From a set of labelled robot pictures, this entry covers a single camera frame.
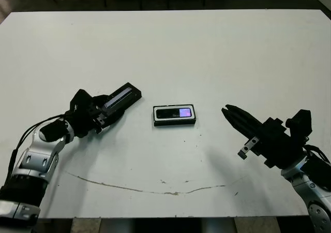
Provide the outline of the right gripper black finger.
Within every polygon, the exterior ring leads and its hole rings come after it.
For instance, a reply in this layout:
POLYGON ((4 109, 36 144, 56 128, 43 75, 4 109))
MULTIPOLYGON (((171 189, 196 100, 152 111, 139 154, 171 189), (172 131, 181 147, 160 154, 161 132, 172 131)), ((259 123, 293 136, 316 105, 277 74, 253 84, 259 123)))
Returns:
POLYGON ((224 116, 236 130, 254 130, 262 125, 250 113, 234 105, 225 105, 224 116))
POLYGON ((259 121, 251 114, 241 108, 222 108, 221 111, 232 127, 242 135, 248 139, 256 135, 259 121))

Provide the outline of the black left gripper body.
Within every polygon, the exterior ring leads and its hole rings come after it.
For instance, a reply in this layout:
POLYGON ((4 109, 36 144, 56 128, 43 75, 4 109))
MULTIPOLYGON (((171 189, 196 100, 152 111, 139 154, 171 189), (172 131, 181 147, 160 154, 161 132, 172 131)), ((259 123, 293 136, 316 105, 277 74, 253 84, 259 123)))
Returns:
POLYGON ((97 118, 102 114, 101 107, 95 106, 91 99, 72 99, 64 120, 71 126, 75 137, 83 138, 91 130, 97 133, 97 118))

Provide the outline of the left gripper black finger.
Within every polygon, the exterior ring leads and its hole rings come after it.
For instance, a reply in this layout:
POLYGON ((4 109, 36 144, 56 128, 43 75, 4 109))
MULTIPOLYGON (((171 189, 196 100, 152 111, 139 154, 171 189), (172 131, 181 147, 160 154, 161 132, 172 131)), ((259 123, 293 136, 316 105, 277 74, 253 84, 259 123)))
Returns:
POLYGON ((112 99, 112 97, 110 95, 98 95, 98 96, 92 97, 92 103, 95 106, 103 107, 111 99, 112 99))
POLYGON ((124 115, 124 113, 125 113, 124 110, 116 110, 115 112, 113 112, 111 115, 108 116, 104 116, 103 114, 101 114, 97 118, 97 123, 99 125, 97 129, 97 133, 99 134, 100 132, 102 132, 103 129, 117 122, 124 115))

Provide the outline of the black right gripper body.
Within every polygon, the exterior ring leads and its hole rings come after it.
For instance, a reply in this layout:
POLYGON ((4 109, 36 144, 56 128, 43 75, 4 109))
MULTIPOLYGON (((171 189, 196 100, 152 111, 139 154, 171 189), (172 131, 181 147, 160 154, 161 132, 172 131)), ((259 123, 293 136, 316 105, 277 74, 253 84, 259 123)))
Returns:
POLYGON ((248 138, 246 144, 238 152, 242 159, 252 151, 255 155, 266 158, 264 164, 268 168, 276 166, 286 169, 304 157, 300 143, 285 133, 280 119, 268 118, 264 123, 257 125, 240 126, 238 131, 248 138))

